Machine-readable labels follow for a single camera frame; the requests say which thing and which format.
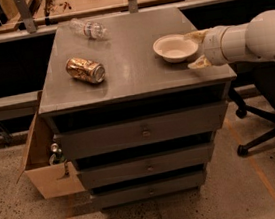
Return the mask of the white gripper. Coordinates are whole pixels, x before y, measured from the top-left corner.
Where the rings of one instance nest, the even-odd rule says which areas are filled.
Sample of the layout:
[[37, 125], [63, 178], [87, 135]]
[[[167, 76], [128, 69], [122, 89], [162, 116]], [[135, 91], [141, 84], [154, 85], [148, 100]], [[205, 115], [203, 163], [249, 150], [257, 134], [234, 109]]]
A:
[[225, 65], [229, 60], [224, 56], [222, 50], [222, 40], [225, 32], [229, 29], [228, 26], [216, 26], [211, 29], [201, 29], [186, 33], [184, 38], [195, 41], [198, 44], [203, 44], [204, 54], [198, 57], [194, 62], [189, 63], [189, 69], [203, 69], [211, 67], [211, 65]]

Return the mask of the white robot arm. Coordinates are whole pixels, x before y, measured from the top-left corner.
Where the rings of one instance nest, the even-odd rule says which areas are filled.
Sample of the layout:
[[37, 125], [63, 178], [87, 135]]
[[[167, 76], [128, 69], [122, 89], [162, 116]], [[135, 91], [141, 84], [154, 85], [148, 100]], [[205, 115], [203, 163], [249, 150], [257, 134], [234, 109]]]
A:
[[275, 62], [275, 10], [261, 12], [247, 24], [216, 26], [185, 35], [202, 46], [190, 69], [234, 62]]

